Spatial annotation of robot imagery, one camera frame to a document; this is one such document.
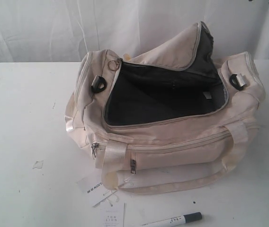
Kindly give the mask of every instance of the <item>white backdrop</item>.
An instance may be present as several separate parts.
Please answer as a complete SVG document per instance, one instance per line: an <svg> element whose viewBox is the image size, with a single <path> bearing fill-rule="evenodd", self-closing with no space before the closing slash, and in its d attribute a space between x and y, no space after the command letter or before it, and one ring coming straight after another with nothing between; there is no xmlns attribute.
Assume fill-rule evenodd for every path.
<svg viewBox="0 0 269 227"><path fill-rule="evenodd" d="M203 20L214 57L269 58L269 0L0 0L0 61L80 61L111 49L132 57Z"/></svg>

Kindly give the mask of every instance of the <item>white marker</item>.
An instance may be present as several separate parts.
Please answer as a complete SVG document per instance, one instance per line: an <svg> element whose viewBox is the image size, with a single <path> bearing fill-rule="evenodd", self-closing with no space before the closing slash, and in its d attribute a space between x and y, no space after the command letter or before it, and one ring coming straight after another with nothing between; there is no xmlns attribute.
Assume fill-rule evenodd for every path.
<svg viewBox="0 0 269 227"><path fill-rule="evenodd" d="M193 221L199 221L202 219L202 214L200 212L182 215L174 218L169 218L163 221L156 221L152 223L147 223L140 225L141 227L172 227L177 225L186 224Z"/></svg>

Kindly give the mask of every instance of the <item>black marker cap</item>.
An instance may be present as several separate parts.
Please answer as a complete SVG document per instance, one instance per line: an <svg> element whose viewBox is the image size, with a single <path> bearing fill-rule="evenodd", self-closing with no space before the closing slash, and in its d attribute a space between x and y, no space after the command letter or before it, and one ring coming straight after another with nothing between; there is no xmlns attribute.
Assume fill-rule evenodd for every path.
<svg viewBox="0 0 269 227"><path fill-rule="evenodd" d="M201 212L184 215L186 223L202 220Z"/></svg>

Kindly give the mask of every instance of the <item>hang tag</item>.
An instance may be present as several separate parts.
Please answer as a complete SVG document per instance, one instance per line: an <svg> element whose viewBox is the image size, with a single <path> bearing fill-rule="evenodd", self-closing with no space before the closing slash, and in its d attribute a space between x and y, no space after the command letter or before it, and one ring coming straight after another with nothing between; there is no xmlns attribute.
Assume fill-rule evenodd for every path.
<svg viewBox="0 0 269 227"><path fill-rule="evenodd" d="M204 91L203 94L204 94L206 99L212 99L210 92Z"/></svg>
<svg viewBox="0 0 269 227"><path fill-rule="evenodd" d="M124 226L124 203L101 202L100 219L102 227L123 227Z"/></svg>
<svg viewBox="0 0 269 227"><path fill-rule="evenodd" d="M89 176L77 182L92 207L116 192L116 190L110 191L102 185L101 174L102 170L96 169Z"/></svg>

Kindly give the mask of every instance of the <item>white table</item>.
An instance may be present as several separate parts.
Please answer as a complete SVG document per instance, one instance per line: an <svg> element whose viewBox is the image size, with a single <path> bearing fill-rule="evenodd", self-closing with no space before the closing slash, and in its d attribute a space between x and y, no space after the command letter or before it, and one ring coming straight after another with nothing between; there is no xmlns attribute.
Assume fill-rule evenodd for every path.
<svg viewBox="0 0 269 227"><path fill-rule="evenodd" d="M203 188L159 195L117 192L125 227L201 211L189 226L269 226L269 60L256 61L267 91L262 128L240 165ZM79 63L0 63L0 227L94 227L76 182L93 160L66 135L64 110ZM33 169L36 161L42 169Z"/></svg>

